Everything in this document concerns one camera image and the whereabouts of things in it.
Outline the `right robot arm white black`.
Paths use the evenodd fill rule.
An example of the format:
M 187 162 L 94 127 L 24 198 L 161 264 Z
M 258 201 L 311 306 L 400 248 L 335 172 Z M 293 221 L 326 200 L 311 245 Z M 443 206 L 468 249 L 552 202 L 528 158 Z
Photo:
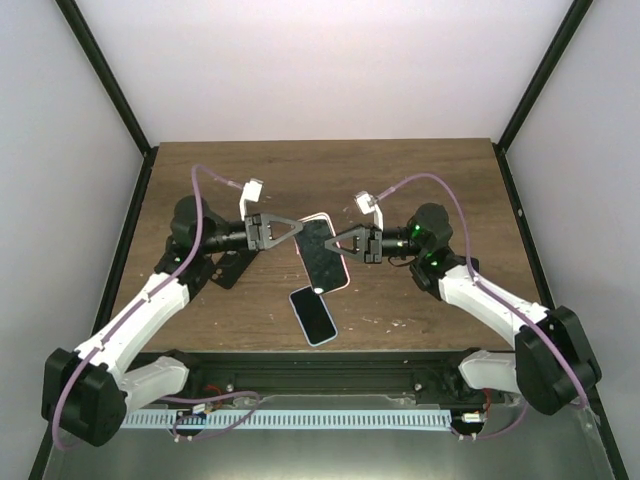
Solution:
M 486 280 L 476 259 L 451 249 L 452 235 L 445 207 L 426 203 L 404 227 L 356 225 L 325 247 L 365 264 L 407 259 L 421 291 L 473 316 L 508 343 L 509 353 L 478 350 L 463 358 L 444 378 L 451 400 L 465 403 L 481 389 L 499 390 L 523 396 L 545 415 L 584 402 L 602 371 L 577 314 L 529 302 Z

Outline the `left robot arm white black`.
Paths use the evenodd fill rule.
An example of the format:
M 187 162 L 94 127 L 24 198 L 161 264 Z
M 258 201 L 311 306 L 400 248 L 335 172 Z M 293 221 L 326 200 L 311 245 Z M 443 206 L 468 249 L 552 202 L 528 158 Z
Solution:
M 269 250 L 302 229 L 300 221 L 265 213 L 227 221 L 199 195 L 179 200 L 164 254 L 141 291 L 91 338 L 73 351 L 58 348 L 46 360 L 42 416 L 51 424 L 55 446 L 68 447 L 62 431 L 102 446 L 128 414 L 164 397 L 196 402 L 205 381 L 180 354 L 164 355 L 136 370 L 131 363 L 212 278 L 213 254 Z

